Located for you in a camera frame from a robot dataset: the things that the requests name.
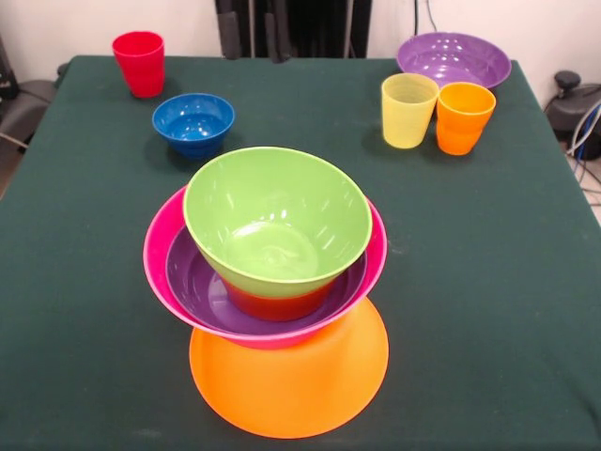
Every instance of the yellow cup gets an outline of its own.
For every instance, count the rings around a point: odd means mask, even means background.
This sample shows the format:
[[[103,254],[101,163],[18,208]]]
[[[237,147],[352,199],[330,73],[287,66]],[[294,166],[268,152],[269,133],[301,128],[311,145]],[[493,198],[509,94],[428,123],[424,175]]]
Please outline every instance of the yellow cup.
[[[415,148],[439,96],[436,82],[419,73],[398,73],[382,83],[382,131],[394,148]]]

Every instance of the blue bowl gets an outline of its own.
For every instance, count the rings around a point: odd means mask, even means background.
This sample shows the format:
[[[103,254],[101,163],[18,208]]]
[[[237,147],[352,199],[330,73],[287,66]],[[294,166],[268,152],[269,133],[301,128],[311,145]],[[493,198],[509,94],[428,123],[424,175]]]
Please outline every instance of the blue bowl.
[[[161,103],[152,115],[154,129],[182,155],[214,156],[232,128],[234,107],[211,94],[182,94]]]

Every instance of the plastic cup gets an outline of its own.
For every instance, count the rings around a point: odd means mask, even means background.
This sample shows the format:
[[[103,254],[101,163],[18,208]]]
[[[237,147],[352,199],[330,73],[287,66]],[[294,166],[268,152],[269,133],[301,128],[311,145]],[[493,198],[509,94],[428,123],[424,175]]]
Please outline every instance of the plastic cup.
[[[161,36],[150,31],[126,33],[113,41],[113,53],[131,94],[142,99],[161,94],[165,81]]]
[[[415,148],[424,140],[439,86],[419,73],[398,73],[382,83],[382,130],[394,148]]]
[[[440,150],[450,155],[470,153],[496,104],[492,92],[473,83],[450,83],[441,89],[436,126]]]

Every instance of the red cup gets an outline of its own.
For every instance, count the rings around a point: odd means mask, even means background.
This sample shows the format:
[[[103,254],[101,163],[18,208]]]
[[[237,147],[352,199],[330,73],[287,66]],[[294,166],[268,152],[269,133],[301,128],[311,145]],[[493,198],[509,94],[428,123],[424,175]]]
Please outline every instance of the red cup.
[[[113,41],[113,53],[131,94],[141,99],[156,97],[165,82],[165,46],[150,31],[132,31]]]
[[[230,301],[242,312],[267,321],[291,321],[315,312],[328,296],[332,280],[325,286],[294,298],[264,298],[255,296],[222,279]]]

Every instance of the green bowl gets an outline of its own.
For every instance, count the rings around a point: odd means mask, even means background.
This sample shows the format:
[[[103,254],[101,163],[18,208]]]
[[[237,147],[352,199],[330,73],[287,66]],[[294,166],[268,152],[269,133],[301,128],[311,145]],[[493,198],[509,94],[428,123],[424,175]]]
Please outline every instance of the green bowl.
[[[188,184],[184,218],[223,279],[273,298],[328,284],[359,258],[372,232],[357,184],[289,148],[243,148],[206,163]]]

